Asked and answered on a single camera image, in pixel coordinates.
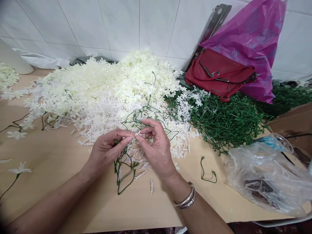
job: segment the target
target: hand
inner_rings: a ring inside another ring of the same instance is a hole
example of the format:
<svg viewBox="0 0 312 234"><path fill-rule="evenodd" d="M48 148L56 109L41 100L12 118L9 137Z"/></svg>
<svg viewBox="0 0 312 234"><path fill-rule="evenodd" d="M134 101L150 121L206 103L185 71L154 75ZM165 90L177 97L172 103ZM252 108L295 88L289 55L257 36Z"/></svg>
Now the hand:
<svg viewBox="0 0 312 234"><path fill-rule="evenodd" d="M81 169L87 178L97 178L120 157L123 149L133 140L134 132L116 128L100 136L93 145L89 160Z"/></svg>
<svg viewBox="0 0 312 234"><path fill-rule="evenodd" d="M144 137L135 136L144 150L149 163L160 179L174 178L177 175L177 171L171 158L170 141L165 134L162 124L153 119L142 119L142 122L154 126L143 128L140 132L140 134L145 134L145 137L153 136L153 145L149 145Z"/></svg>

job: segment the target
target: cardboard box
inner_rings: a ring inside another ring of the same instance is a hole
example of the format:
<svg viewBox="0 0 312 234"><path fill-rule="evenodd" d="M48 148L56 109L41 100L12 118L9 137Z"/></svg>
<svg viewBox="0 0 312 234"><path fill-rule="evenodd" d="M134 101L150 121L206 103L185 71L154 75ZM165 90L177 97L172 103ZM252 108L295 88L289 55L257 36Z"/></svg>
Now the cardboard box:
<svg viewBox="0 0 312 234"><path fill-rule="evenodd" d="M312 103L292 108L269 122L272 132L278 133L312 158Z"/></svg>

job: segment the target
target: table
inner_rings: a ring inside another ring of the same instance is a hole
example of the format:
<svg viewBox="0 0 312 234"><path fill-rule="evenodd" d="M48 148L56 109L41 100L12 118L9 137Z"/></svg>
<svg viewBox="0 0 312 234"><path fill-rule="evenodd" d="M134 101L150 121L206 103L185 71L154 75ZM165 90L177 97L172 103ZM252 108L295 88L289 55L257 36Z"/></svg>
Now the table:
<svg viewBox="0 0 312 234"><path fill-rule="evenodd" d="M30 75L21 75L22 79L14 88L25 87L49 72L36 69ZM22 98L1 100L0 110L0 129L28 113L23 107ZM27 130L26 138L19 140L7 138L5 133L0 134L0 160L12 159L7 164L0 164L0 190L6 190L15 179L14 174L7 172L8 169L17 168L19 162L24 161L27 161L26 168L32 169L31 173L23 173L3 197L1 210L7 223L77 173L89 157L90 147L80 146L77 138L70 135L72 125L41 131L41 120L38 119L35 126L35 129ZM201 180L201 156L205 156L203 166L207 177L214 170L218 183ZM186 158L174 159L174 162L180 167L179 173L187 181L193 182L197 192L227 223L290 218L262 209L227 186L224 183L222 163L225 157L218 157L211 145L196 138L191 139L191 151ZM295 157L289 157L297 166L304 168ZM149 190L150 179L154 180L153 195ZM311 207L307 205L305 209L309 211ZM118 196L112 166L90 187L59 232L90 233L182 225L181 217L166 193L166 187L153 171L134 181Z"/></svg>

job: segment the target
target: pile of white flowers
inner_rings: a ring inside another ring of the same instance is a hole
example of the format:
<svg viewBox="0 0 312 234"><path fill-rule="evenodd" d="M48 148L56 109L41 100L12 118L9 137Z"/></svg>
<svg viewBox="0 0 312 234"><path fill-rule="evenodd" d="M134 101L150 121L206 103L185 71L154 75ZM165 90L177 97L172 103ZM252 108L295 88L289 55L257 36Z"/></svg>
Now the pile of white flowers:
<svg viewBox="0 0 312 234"><path fill-rule="evenodd" d="M15 70L0 62L0 93L11 92L11 86L16 84L18 80L19 76Z"/></svg>
<svg viewBox="0 0 312 234"><path fill-rule="evenodd" d="M1 83L4 90L2 98L30 94L24 101L30 112L24 119L24 126L33 127L34 119L43 115L47 117L47 123L55 121L54 128L74 123L74 132L83 137L79 137L79 142L89 146L100 135L117 127L125 129L126 126L128 130L139 132L140 129L133 123L124 123L124 126L122 122L129 122L133 112L141 111L140 119L149 117L162 122L169 139L172 139L172 156L184 158L190 151L190 137L199 136L188 122L193 107L188 105L187 99L196 98L196 104L202 104L200 95L193 97L195 94L179 85L176 78L182 73L153 56L149 50L137 51L117 64L90 58L85 65L56 70L35 81L32 86L15 92L4 89L5 85L16 83L17 79L11 78ZM178 100L178 121L165 114L168 104L164 101L165 96L174 96L176 91L184 92ZM135 154L140 152L136 146L130 147L130 154L131 151Z"/></svg>

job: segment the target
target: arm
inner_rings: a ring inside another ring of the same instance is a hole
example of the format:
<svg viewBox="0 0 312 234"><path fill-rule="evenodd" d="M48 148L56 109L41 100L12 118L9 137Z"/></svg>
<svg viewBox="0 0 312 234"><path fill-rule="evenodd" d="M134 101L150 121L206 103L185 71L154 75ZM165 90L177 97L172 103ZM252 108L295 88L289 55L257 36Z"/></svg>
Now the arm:
<svg viewBox="0 0 312 234"><path fill-rule="evenodd" d="M145 119L142 122L154 126L141 131L146 137L153 136L154 143L150 146L145 138L141 136L135 138L141 144L156 174L169 187L173 199L176 203L180 203L191 193L191 186L175 169L170 153L170 141L160 122L152 119ZM180 213L191 234L233 234L218 213L198 193L195 195L195 202L190 207L180 210Z"/></svg>
<svg viewBox="0 0 312 234"><path fill-rule="evenodd" d="M118 158L135 134L115 129L100 136L80 172L10 223L10 233L54 233L90 185ZM122 140L114 147L115 140Z"/></svg>

